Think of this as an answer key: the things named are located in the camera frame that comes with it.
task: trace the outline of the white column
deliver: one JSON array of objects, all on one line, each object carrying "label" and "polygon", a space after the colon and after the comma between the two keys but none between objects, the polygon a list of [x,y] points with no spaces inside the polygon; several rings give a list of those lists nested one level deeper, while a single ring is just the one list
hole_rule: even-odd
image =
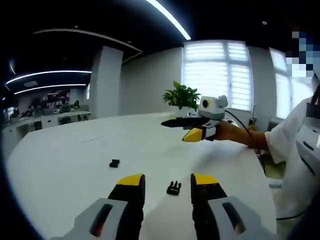
[{"label": "white column", "polygon": [[123,52],[104,46],[92,65],[89,110],[92,119],[119,115],[119,88]]}]

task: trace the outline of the person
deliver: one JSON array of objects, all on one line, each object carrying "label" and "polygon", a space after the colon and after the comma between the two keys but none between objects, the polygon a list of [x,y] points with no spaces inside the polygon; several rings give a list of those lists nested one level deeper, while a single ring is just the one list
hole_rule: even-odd
[{"label": "person", "polygon": [[[315,91],[315,96],[320,99],[320,85]],[[320,186],[320,180],[300,159],[295,142],[295,137],[306,117],[306,103],[310,101],[311,97],[300,102],[287,118],[271,131],[252,132],[253,139],[244,128],[236,127],[226,121],[219,124],[216,134],[213,135],[215,140],[231,140],[247,145],[249,148],[255,147],[269,151],[276,164],[286,162],[281,191],[274,197],[277,219],[290,218],[303,213]],[[299,219],[300,217],[277,220],[278,236],[286,239]]]}]

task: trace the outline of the hand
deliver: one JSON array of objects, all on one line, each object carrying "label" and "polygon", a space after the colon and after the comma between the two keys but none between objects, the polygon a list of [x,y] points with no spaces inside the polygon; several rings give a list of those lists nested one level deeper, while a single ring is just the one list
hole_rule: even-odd
[{"label": "hand", "polygon": [[216,133],[213,135],[215,140],[232,140],[238,134],[240,128],[228,123],[227,121],[221,121],[216,127]]}]

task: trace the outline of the black ceiling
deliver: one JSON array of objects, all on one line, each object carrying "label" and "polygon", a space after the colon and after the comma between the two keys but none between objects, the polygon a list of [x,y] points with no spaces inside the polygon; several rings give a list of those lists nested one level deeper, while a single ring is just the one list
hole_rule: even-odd
[{"label": "black ceiling", "polygon": [[[318,29],[313,28],[313,24],[317,26],[319,17],[308,4],[301,6],[291,2],[280,6],[263,2],[236,4],[199,0],[158,2],[180,22],[192,41],[241,40],[249,45],[290,51],[293,48],[292,30],[305,30],[319,39]],[[1,78],[4,83],[17,76],[43,71],[90,71],[93,57],[103,45],[123,50],[123,60],[138,53],[130,47],[88,34],[34,34],[42,30],[93,32],[142,50],[140,56],[182,46],[186,41],[171,22],[146,0],[88,0],[83,3],[75,0],[9,1],[1,18],[2,35],[5,37],[1,44]],[[9,63],[12,63],[16,75],[10,70]],[[65,78],[46,81],[54,85],[70,82]]]}]

